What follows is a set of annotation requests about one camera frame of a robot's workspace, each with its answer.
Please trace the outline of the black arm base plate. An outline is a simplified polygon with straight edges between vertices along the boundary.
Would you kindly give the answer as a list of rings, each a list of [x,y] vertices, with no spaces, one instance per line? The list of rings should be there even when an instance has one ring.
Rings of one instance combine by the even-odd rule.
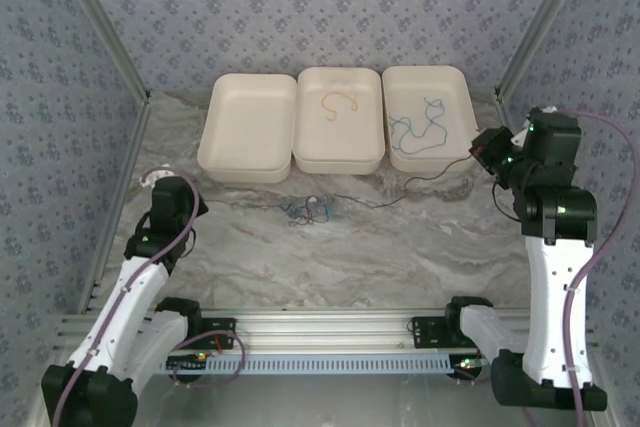
[[[231,331],[236,332],[236,319],[235,318],[203,318],[201,323],[201,331]],[[194,347],[200,350],[232,350],[235,344],[233,338],[226,335],[212,335],[198,340],[194,343]]]
[[[460,327],[446,317],[413,317],[408,327],[416,349],[476,347]]]

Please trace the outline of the aluminium frame post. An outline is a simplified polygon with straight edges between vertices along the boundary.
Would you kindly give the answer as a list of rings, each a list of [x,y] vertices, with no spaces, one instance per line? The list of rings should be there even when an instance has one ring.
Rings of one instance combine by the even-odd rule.
[[[496,85],[495,93],[499,102],[504,103],[514,92],[564,2],[565,0],[539,2]]]
[[[132,57],[121,41],[114,23],[110,20],[100,0],[78,0],[95,32],[100,37],[114,64],[118,68],[134,97],[145,104],[149,97],[148,89],[139,74]]]

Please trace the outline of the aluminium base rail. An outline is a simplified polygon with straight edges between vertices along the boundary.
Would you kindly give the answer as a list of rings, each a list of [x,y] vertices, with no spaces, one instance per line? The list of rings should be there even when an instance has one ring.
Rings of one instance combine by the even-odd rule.
[[[413,348],[409,321],[442,309],[205,309],[204,318],[234,318],[252,354],[387,354]]]

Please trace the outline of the cream plastic tray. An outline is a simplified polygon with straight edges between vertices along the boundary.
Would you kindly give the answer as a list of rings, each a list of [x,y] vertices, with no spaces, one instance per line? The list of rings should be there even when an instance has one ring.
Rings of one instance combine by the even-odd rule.
[[[297,82],[230,73],[214,84],[197,161],[214,181],[279,183],[291,169]]]
[[[479,133],[463,73],[451,66],[394,66],[382,74],[391,165],[407,174],[463,172]]]
[[[369,175],[386,149],[380,75],[312,67],[298,76],[292,152],[309,174]]]

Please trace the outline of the aluminium table side rail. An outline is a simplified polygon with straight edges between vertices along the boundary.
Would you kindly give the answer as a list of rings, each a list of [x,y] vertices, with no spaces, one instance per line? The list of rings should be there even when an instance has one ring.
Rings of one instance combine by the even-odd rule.
[[[100,284],[103,278],[104,269],[108,264],[109,254],[125,203],[125,195],[129,188],[143,142],[149,115],[149,97],[146,97],[141,103],[140,111],[134,124],[134,130],[125,151],[125,157],[116,182],[115,191],[106,212],[105,224],[98,238],[96,250],[83,284],[82,293],[76,309],[77,314],[83,315],[90,309],[94,289]]]
[[[505,100],[499,88],[494,89],[494,101],[498,116],[502,125],[512,128],[513,121],[508,106],[505,104]]]

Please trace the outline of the small black circuit board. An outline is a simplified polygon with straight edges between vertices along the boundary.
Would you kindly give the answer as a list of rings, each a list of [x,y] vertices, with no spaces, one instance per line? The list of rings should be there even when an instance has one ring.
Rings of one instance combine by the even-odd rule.
[[[201,353],[172,355],[165,361],[165,369],[169,372],[202,372],[206,369],[207,360],[207,355]]]
[[[450,357],[453,372],[450,377],[459,380],[477,381],[483,372],[489,367],[489,362],[484,357],[468,357],[457,355]]]

